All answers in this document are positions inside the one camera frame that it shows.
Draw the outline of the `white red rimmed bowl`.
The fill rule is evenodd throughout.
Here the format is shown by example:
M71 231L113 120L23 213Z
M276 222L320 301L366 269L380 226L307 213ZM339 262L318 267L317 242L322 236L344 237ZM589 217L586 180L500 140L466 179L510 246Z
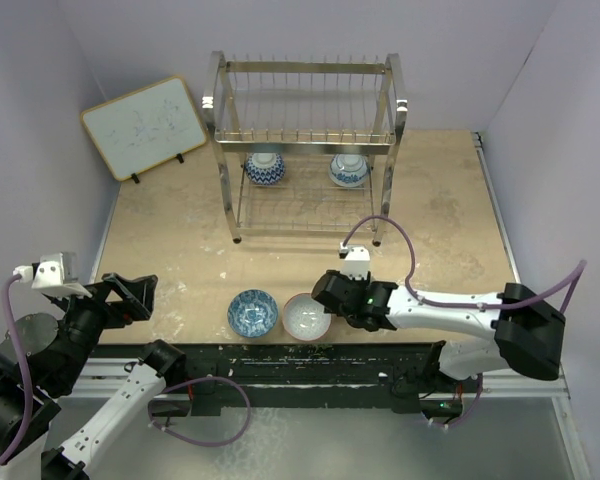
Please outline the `white red rimmed bowl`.
M285 331L300 341L320 339L328 332L331 322L331 315L309 293L291 297L283 309Z

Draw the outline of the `blue floral bowl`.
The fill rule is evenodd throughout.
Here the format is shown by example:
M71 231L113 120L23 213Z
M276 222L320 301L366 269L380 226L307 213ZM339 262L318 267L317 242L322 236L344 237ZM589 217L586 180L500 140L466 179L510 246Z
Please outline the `blue floral bowl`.
M332 182L343 188L361 187L368 175L368 158L360 154L336 154L328 169Z

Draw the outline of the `red zigzag patterned bowl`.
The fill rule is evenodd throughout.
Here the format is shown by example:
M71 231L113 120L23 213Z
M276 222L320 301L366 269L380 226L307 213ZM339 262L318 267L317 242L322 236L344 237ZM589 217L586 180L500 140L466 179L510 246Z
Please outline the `red zigzag patterned bowl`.
M271 186L280 182L286 173L284 159L277 153L252 153L245 164L246 176L256 185Z

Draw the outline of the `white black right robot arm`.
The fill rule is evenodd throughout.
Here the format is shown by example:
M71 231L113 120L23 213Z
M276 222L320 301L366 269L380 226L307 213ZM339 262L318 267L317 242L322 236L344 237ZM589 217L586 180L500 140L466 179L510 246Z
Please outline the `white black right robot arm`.
M536 380L559 377L565 316L522 284L477 295L413 293L393 282L329 270L311 297L327 313L368 332L424 328L471 336L466 342L444 341L425 366L426 383L436 391L506 368Z

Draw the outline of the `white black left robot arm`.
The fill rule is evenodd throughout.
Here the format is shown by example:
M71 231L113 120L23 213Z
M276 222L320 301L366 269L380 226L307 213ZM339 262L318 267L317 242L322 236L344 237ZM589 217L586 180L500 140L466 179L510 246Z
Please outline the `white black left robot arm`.
M106 329L148 320L158 279L115 273L85 294L46 297L63 316L13 316L2 289L8 332L0 343L0 479L92 479L105 451L153 398L182 387L185 355L163 340L147 344L122 386L60 446L46 449L58 399L69 395Z

